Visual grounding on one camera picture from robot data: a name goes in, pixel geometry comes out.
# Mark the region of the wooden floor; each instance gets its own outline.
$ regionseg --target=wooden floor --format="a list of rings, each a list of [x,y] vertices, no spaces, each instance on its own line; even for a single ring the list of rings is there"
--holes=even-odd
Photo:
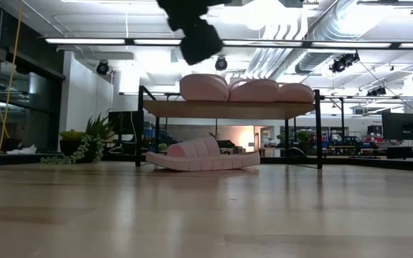
[[[413,258],[413,172],[0,167],[0,258]]]

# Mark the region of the black monitor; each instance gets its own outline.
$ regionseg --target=black monitor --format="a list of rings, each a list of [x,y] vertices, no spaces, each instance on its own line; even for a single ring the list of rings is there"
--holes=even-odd
[[[133,128],[136,128],[138,122],[137,111],[125,111],[125,112],[109,112],[109,120],[114,121],[115,133],[123,135],[135,135]]]
[[[382,113],[385,140],[413,140],[413,114]]]

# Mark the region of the green leaves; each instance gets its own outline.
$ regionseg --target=green leaves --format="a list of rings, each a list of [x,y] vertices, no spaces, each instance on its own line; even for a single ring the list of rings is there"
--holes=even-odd
[[[62,136],[63,140],[80,140],[84,137],[85,133],[83,132],[76,132],[75,130],[69,130],[67,132],[61,132],[60,136]]]
[[[52,157],[52,158],[41,158],[41,164],[50,165],[64,165],[64,164],[74,164],[76,161],[85,157],[85,154],[89,151],[90,143],[95,142],[97,145],[97,151],[95,152],[95,158],[93,163],[98,163],[103,157],[103,150],[105,149],[105,143],[100,136],[93,138],[90,135],[84,135],[80,140],[81,145],[77,150],[69,157],[63,155],[63,158]]]
[[[108,139],[111,136],[111,132],[114,130],[114,122],[107,122],[107,120],[108,117],[101,119],[101,114],[98,115],[96,120],[90,118],[87,121],[85,133],[92,137],[100,137],[103,140]]]

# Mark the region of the shelf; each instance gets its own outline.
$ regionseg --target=shelf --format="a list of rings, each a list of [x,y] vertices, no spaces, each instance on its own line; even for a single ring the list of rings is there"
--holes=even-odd
[[[145,100],[144,108],[158,118],[285,120],[315,110],[312,103],[207,102]]]

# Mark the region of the pink foam piece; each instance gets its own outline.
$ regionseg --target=pink foam piece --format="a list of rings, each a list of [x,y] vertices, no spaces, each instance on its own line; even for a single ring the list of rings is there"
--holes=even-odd
[[[315,93],[312,88],[302,83],[280,83],[278,90],[278,102],[302,102],[313,103]]]
[[[216,140],[206,137],[170,145],[167,156],[148,152],[146,161],[176,171],[220,171],[258,165],[260,155],[221,155]]]
[[[221,155],[218,142],[209,136],[187,140],[168,147],[167,156],[173,158],[203,158]]]
[[[229,86],[230,102],[274,102],[278,83],[269,79],[239,80]]]
[[[219,75],[187,75],[179,82],[179,91],[188,101],[226,102],[229,99],[227,82]]]
[[[176,158],[148,152],[146,161],[176,171],[223,171],[260,164],[258,152],[202,158]]]

